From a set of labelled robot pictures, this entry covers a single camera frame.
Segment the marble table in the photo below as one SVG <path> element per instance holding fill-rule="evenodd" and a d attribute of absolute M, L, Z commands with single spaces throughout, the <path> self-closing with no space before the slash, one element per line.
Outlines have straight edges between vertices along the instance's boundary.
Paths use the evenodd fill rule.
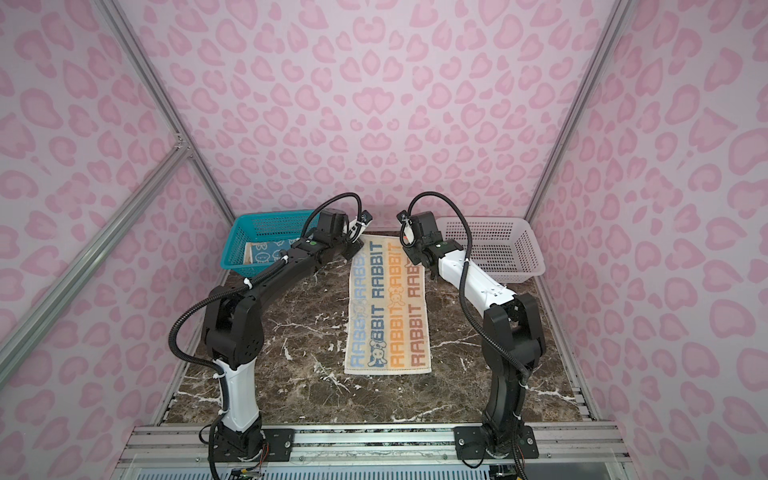
<path fill-rule="evenodd" d="M 232 273 L 230 284 L 241 284 Z M 344 374 L 349 264 L 338 260 L 277 300 L 263 318 L 263 351 L 256 362 L 258 405 L 264 422 L 384 423 L 478 422 L 488 401 L 491 373 L 478 334 L 458 305 L 458 291 L 429 279 L 426 302 L 432 372 L 404 376 Z M 509 286 L 538 297 L 533 280 Z M 528 422 L 581 420 L 549 319 L 540 308 L 547 352 L 531 377 Z M 202 346 L 197 355 L 205 356 Z M 166 423 L 209 423 L 219 409 L 211 371 L 190 366 L 170 404 Z"/>

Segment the wire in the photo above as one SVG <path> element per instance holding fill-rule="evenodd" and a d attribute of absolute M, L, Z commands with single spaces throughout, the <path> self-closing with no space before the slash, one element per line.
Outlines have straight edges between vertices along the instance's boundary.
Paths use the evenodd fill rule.
<path fill-rule="evenodd" d="M 270 443 L 267 440 L 264 440 L 264 446 L 261 448 L 261 454 L 261 459 L 259 460 L 259 473 L 261 473 L 261 464 L 264 463 L 264 459 L 270 456 Z"/>
<path fill-rule="evenodd" d="M 208 425 L 203 425 L 203 428 L 200 429 L 200 431 L 197 433 L 197 437 L 200 439 L 200 443 L 202 443 L 203 445 L 208 445 L 208 442 L 203 438 L 203 430 L 207 429 L 211 425 L 213 424 L 209 423 Z"/>
<path fill-rule="evenodd" d="M 468 463 L 467 463 L 467 461 L 466 461 L 466 460 L 464 460 L 464 459 L 462 458 L 462 463 L 463 463 L 464 465 L 468 466 L 469 468 L 471 468 L 472 470 L 474 470 L 475 468 L 480 468 L 480 465 L 482 465 L 482 463 L 483 463 L 484 461 L 485 461 L 485 447 L 484 447 L 484 446 L 483 446 L 483 449 L 482 449 L 482 457 L 480 458 L 480 462 L 479 462 L 479 463 L 477 463 L 477 464 L 475 464 L 475 465 L 470 465 L 470 464 L 468 464 Z"/>
<path fill-rule="evenodd" d="M 512 426 L 512 441 L 517 444 L 518 441 L 518 423 L 515 422 L 515 424 Z M 520 450 L 520 446 L 516 449 L 512 449 L 512 458 L 515 460 L 515 470 L 518 473 L 518 477 L 521 480 L 528 480 L 528 476 L 525 474 L 525 463 L 521 463 L 520 458 L 522 457 L 522 451 Z"/>
<path fill-rule="evenodd" d="M 208 432 L 208 466 L 210 467 L 210 475 L 214 480 L 221 480 L 219 472 L 216 471 L 216 462 L 214 461 L 214 449 L 216 448 L 214 440 L 216 439 L 216 430 L 221 425 L 221 420 L 226 415 L 226 412 L 222 412 L 210 424 L 210 431 Z"/>
<path fill-rule="evenodd" d="M 523 449 L 520 448 L 520 445 L 518 445 L 518 452 L 520 452 L 520 456 L 523 459 L 523 468 L 525 468 L 525 455 L 523 455 Z"/>
<path fill-rule="evenodd" d="M 310 227 L 310 223 L 312 223 L 312 219 L 318 213 L 320 213 L 320 211 L 323 208 L 328 207 L 330 204 L 332 204 L 333 202 L 335 202 L 337 200 L 341 200 L 342 198 L 347 198 L 347 197 L 353 197 L 355 199 L 355 201 L 357 201 L 357 221 L 361 221 L 362 220 L 362 200 L 360 200 L 360 196 L 358 194 L 354 193 L 354 192 L 345 192 L 343 194 L 338 194 L 335 197 L 330 198 L 330 199 L 324 201 L 322 204 L 320 204 L 319 207 L 317 207 L 315 210 L 313 210 L 312 213 L 307 217 L 306 222 L 304 222 L 304 226 L 301 228 L 301 235 L 300 236 L 301 237 L 306 236 L 306 230 Z M 347 232 L 346 232 L 347 233 L 347 239 L 349 239 L 350 230 L 349 230 L 348 227 L 347 227 L 346 230 L 347 230 Z"/>
<path fill-rule="evenodd" d="M 267 267 L 263 272 L 259 273 L 253 279 L 251 279 L 251 283 L 253 285 L 256 285 L 258 283 L 263 282 L 264 280 L 270 278 L 272 275 L 279 272 L 280 269 L 286 266 L 286 263 L 287 263 L 287 259 L 281 258 L 280 260 L 276 261 L 275 263 Z M 211 362 L 210 360 L 200 359 L 195 356 L 189 355 L 185 352 L 182 352 L 178 346 L 177 337 L 179 335 L 179 330 L 181 329 L 181 327 L 198 310 L 202 309 L 207 305 L 210 305 L 213 302 L 227 298 L 229 296 L 245 293 L 246 291 L 250 290 L 250 288 L 251 287 L 249 285 L 242 285 L 232 290 L 216 293 L 214 295 L 209 296 L 205 300 L 201 300 L 200 302 L 195 303 L 186 312 L 184 312 L 179 317 L 178 320 L 176 320 L 176 323 L 173 324 L 173 326 L 170 328 L 170 332 L 168 333 L 168 347 L 170 347 L 171 353 L 173 353 L 177 358 L 182 359 L 185 362 L 193 363 L 195 365 L 200 365 L 200 366 L 206 366 L 212 369 L 214 372 L 216 372 L 219 378 L 219 388 L 221 389 L 222 412 L 221 414 L 219 414 L 216 420 L 214 420 L 214 422 L 211 423 L 210 425 L 210 431 L 208 432 L 208 443 L 207 443 L 208 465 L 210 466 L 210 474 L 212 475 L 214 480 L 220 480 L 219 474 L 216 471 L 216 462 L 214 462 L 214 448 L 216 447 L 214 445 L 215 432 L 216 432 L 216 429 L 219 427 L 221 420 L 224 418 L 224 416 L 227 414 L 227 411 L 230 409 L 230 394 L 229 394 L 229 389 L 227 388 L 227 380 L 224 378 L 224 368 L 222 368 L 221 365 L 215 362 Z M 205 429 L 205 427 L 200 429 L 200 431 L 197 433 L 197 436 L 200 438 L 200 441 L 203 444 L 205 444 L 205 441 L 203 441 L 203 429 Z"/>

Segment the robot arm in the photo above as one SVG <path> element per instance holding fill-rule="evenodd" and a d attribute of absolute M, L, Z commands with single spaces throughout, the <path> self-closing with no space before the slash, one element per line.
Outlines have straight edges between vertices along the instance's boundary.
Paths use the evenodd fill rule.
<path fill-rule="evenodd" d="M 409 217 L 403 211 L 398 219 L 404 225 L 404 242 L 409 243 L 404 243 L 403 249 L 411 262 L 423 264 L 433 276 L 439 275 L 460 288 L 465 251 L 455 240 L 442 237 L 432 212 Z M 502 286 L 470 260 L 465 297 L 483 317 L 483 330 L 491 339 L 528 370 L 538 365 L 546 345 L 533 296 L 518 295 Z M 482 352 L 492 371 L 491 396 L 483 415 L 484 448 L 491 455 L 504 456 L 519 446 L 526 452 L 525 458 L 537 458 L 533 432 L 530 427 L 524 427 L 519 414 L 515 414 L 521 411 L 525 399 L 525 379 L 486 341 L 482 343 Z M 463 450 L 457 447 L 460 458 Z M 477 451 L 473 453 L 475 456 L 469 458 L 480 458 Z"/>
<path fill-rule="evenodd" d="M 222 419 L 223 428 L 217 432 L 217 445 L 224 447 L 221 451 L 252 458 L 263 443 L 253 367 L 264 345 L 264 310 L 337 256 L 351 259 L 362 247 L 358 237 L 371 220 L 371 215 L 364 211 L 362 222 L 354 222 L 348 232 L 349 221 L 344 212 L 321 210 L 317 228 L 282 252 L 286 264 L 277 273 L 245 293 L 207 307 L 201 339 L 208 356 L 223 368 L 223 380 L 230 394 L 230 408 Z M 218 286 L 211 296 L 228 290 L 232 287 Z"/>

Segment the white basket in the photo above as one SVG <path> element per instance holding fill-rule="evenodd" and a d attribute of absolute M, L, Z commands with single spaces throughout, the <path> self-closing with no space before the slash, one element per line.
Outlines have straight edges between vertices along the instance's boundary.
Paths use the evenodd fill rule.
<path fill-rule="evenodd" d="M 499 283 L 523 283 L 545 271 L 544 257 L 531 225 L 521 218 L 467 217 L 472 232 L 472 261 Z M 467 235 L 457 217 L 437 219 L 445 239 L 466 247 Z"/>

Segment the pink leopard print wall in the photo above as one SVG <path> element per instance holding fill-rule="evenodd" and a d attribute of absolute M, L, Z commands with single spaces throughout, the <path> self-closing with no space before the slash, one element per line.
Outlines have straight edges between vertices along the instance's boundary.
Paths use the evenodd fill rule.
<path fill-rule="evenodd" d="M 161 407 L 168 330 L 216 285 L 228 232 L 183 165 L 0 392 L 0 478 L 109 478 Z"/>
<path fill-rule="evenodd" d="M 768 3 L 644 0 L 535 231 L 648 480 L 768 478 Z"/>
<path fill-rule="evenodd" d="M 377 227 L 524 215 L 612 4 L 122 2 L 237 214 L 351 189 Z"/>
<path fill-rule="evenodd" d="M 88 0 L 0 5 L 0 344 L 173 138 Z"/>

